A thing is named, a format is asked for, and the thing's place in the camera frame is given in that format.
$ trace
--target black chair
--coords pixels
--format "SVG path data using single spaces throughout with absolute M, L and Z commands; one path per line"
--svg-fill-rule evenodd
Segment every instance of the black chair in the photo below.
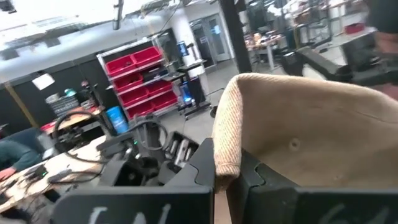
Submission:
M 50 159 L 55 151 L 51 138 L 39 128 L 28 128 L 7 136 L 2 140 L 10 140 L 23 144 L 42 155 L 43 160 Z

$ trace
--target red shelving unit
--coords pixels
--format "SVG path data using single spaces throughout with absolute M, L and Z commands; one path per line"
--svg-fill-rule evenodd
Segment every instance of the red shelving unit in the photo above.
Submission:
M 145 115 L 156 111 L 158 111 L 157 115 L 166 113 L 168 108 L 177 105 L 178 99 L 172 91 L 172 83 L 163 80 L 168 75 L 165 67 L 161 67 L 162 73 L 159 72 L 158 75 L 149 72 L 159 67 L 159 64 L 164 61 L 157 47 L 147 47 L 108 63 L 104 62 L 103 57 L 135 46 L 137 44 L 122 46 L 99 54 L 97 57 L 128 119 L 133 119 L 135 114 Z

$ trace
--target beige fabric seat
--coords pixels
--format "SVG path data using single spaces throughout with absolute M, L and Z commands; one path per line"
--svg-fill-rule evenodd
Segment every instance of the beige fabric seat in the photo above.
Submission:
M 218 189 L 239 175 L 241 148 L 302 186 L 398 187 L 398 102 L 370 88 L 237 75 L 213 140 Z

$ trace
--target black pillar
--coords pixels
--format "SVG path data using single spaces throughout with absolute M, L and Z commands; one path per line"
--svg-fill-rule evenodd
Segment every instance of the black pillar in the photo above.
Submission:
M 229 36 L 231 37 L 239 73 L 252 72 L 249 52 L 244 43 L 241 20 L 236 10 L 234 0 L 219 0 L 218 2 L 223 10 L 226 26 Z

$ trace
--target blue container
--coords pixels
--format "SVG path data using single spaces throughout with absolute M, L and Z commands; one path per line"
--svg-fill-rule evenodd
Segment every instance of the blue container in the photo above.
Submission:
M 108 115 L 109 120 L 111 120 L 112 125 L 118 134 L 125 133 L 129 130 L 129 125 L 124 119 L 119 106 L 115 106 L 107 110 L 106 114 Z

